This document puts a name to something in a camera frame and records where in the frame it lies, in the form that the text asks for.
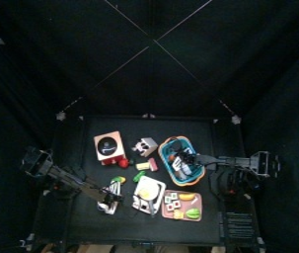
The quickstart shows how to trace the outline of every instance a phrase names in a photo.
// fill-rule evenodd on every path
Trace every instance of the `pink object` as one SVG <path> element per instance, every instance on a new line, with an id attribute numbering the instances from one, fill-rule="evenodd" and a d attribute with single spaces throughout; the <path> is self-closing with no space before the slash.
<path id="1" fill-rule="evenodd" d="M 150 169 L 151 169 L 151 171 L 156 171 L 158 167 L 156 167 L 154 158 L 150 158 L 148 163 L 150 163 Z"/>

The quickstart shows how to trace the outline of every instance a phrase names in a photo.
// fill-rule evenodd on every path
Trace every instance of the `green toy vegetable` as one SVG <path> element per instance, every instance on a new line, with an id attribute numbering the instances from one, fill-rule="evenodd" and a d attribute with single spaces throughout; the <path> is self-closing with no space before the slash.
<path id="1" fill-rule="evenodd" d="M 134 182 L 135 183 L 139 183 L 140 181 L 140 178 L 146 175 L 146 171 L 142 171 L 134 178 Z"/>
<path id="2" fill-rule="evenodd" d="M 199 209 L 190 209 L 187 212 L 186 212 L 186 216 L 189 218 L 193 218 L 193 219 L 197 219 L 201 217 L 201 211 Z"/>

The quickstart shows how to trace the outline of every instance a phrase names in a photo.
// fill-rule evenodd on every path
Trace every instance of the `green object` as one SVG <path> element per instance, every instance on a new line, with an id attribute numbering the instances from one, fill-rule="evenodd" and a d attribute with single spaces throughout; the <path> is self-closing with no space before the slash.
<path id="1" fill-rule="evenodd" d="M 126 178 L 122 177 L 122 176 L 119 176 L 119 177 L 115 177 L 115 178 L 112 179 L 112 181 L 120 182 L 120 184 L 123 185 L 123 184 L 126 183 Z"/>
<path id="2" fill-rule="evenodd" d="M 191 209 L 191 210 L 189 210 L 189 211 L 186 212 L 186 216 L 187 216 L 189 218 L 193 218 L 193 219 L 199 218 L 199 217 L 201 217 L 201 211 L 199 211 L 199 209 Z"/>
<path id="3" fill-rule="evenodd" d="M 142 171 L 134 178 L 134 182 L 135 183 L 139 183 L 142 177 L 146 175 L 146 171 Z"/>

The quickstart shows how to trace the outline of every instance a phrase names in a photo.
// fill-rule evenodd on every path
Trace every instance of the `yellow object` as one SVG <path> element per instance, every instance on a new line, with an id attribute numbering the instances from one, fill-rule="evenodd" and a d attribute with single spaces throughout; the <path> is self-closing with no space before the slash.
<path id="1" fill-rule="evenodd" d="M 136 169 L 138 170 L 148 170 L 150 169 L 150 163 L 148 162 L 138 163 L 136 164 Z"/>
<path id="2" fill-rule="evenodd" d="M 140 189 L 139 195 L 146 200 L 150 197 L 150 191 L 148 191 L 148 189 Z"/>
<path id="3" fill-rule="evenodd" d="M 195 194 L 179 194 L 180 201 L 193 201 L 195 199 Z"/>
<path id="4" fill-rule="evenodd" d="M 184 212 L 180 210 L 174 210 L 174 219 L 183 219 L 184 218 Z"/>

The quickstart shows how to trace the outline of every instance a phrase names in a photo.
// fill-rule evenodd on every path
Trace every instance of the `small container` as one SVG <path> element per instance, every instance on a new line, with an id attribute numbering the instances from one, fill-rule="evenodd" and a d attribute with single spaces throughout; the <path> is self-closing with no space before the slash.
<path id="1" fill-rule="evenodd" d="M 170 161 L 170 158 L 168 158 L 170 155 L 174 154 L 175 151 L 176 151 L 176 150 L 172 149 L 172 146 L 176 146 L 176 145 L 174 145 L 175 141 L 180 141 L 183 150 L 189 150 L 190 154 L 197 154 L 197 152 L 194 150 L 194 147 L 190 143 L 190 140 L 184 136 L 176 136 L 176 137 L 168 138 L 164 141 L 164 143 L 159 146 L 158 154 L 159 154 L 159 157 L 163 161 L 164 168 L 168 172 L 170 178 L 172 180 L 172 182 L 175 183 L 175 185 L 178 185 L 180 187 L 193 186 L 205 177 L 206 168 L 205 168 L 205 166 L 198 167 L 197 165 L 189 165 L 189 167 L 191 166 L 190 169 L 193 169 L 195 171 L 195 173 L 193 173 L 193 175 L 190 175 L 190 176 L 186 175 L 184 177 L 180 177 L 180 175 L 179 175 L 180 171 L 175 170 L 174 164 L 171 164 L 171 161 Z"/>

